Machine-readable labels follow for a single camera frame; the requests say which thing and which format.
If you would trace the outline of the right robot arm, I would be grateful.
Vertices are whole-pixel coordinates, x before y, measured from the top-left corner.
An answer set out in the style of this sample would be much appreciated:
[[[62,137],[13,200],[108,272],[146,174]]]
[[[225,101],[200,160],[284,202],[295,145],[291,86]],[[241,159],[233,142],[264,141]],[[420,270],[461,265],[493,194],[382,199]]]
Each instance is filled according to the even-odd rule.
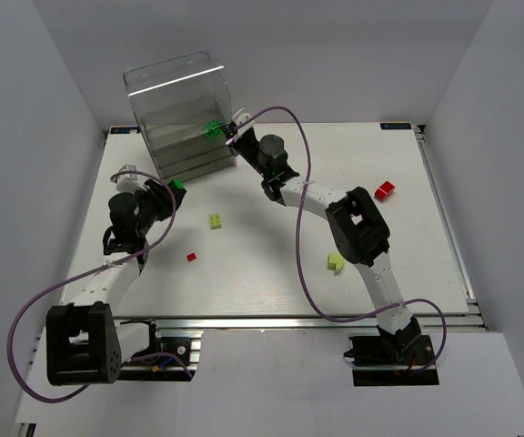
[[[369,193],[361,187],[345,192],[305,180],[287,163],[279,136],[258,139],[252,127],[239,133],[233,123],[222,131],[233,153],[262,177],[261,187],[270,200],[327,221],[338,252],[363,279],[383,346],[398,357],[406,353],[421,329],[404,304],[391,268],[390,230]]]

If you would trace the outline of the green square lego brick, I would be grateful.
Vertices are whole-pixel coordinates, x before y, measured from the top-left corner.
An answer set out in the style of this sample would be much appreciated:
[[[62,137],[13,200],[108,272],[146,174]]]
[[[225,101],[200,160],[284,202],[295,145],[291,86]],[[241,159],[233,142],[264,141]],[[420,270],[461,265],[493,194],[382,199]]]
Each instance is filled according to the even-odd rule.
[[[174,193],[186,192],[185,186],[178,179],[173,179],[172,181],[170,181],[168,186],[172,189]]]

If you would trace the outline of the green long lego brick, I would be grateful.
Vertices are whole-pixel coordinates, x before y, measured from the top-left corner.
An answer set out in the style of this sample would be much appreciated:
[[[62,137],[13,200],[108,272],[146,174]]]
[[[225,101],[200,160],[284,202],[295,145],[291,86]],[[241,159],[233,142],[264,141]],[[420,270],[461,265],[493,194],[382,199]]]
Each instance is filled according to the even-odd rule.
[[[205,138],[224,135],[223,124],[218,122],[217,120],[211,120],[203,127],[202,135]]]

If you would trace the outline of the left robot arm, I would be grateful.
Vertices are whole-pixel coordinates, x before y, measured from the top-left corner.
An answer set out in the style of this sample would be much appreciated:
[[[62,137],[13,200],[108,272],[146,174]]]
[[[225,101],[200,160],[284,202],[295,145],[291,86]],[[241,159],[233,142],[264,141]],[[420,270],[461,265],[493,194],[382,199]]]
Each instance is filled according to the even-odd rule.
[[[103,271],[46,314],[46,370],[52,385],[113,383],[125,362],[157,351],[154,322],[117,323],[113,311],[146,265],[148,231],[172,218],[185,195],[178,180],[167,185],[148,180],[120,188],[109,199]]]

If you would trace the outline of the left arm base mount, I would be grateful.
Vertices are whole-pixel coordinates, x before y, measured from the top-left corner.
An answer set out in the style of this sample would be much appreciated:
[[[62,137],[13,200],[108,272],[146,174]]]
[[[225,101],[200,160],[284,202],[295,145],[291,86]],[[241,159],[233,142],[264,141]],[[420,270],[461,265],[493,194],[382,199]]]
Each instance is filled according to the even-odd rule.
[[[116,325],[116,346],[106,355],[106,375],[115,381],[193,380],[191,337],[163,336],[155,320],[126,320]]]

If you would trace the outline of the clear plastic drawer container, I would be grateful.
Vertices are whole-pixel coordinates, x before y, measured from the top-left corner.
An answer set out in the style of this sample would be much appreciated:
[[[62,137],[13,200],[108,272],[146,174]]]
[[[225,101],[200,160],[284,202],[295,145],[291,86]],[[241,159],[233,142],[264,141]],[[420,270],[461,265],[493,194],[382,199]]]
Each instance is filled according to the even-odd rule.
[[[126,94],[157,174],[188,182],[232,168],[225,135],[205,138],[211,120],[232,122],[221,62],[205,51],[128,68]]]

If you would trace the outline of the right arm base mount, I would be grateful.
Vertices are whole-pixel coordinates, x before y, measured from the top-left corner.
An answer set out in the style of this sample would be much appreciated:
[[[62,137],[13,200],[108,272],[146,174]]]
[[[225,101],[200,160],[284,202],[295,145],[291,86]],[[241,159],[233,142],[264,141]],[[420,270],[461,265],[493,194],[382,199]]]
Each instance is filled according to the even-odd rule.
[[[349,338],[343,359],[351,366],[355,387],[438,386],[439,377],[428,335],[422,335],[407,351],[397,356],[378,336]]]

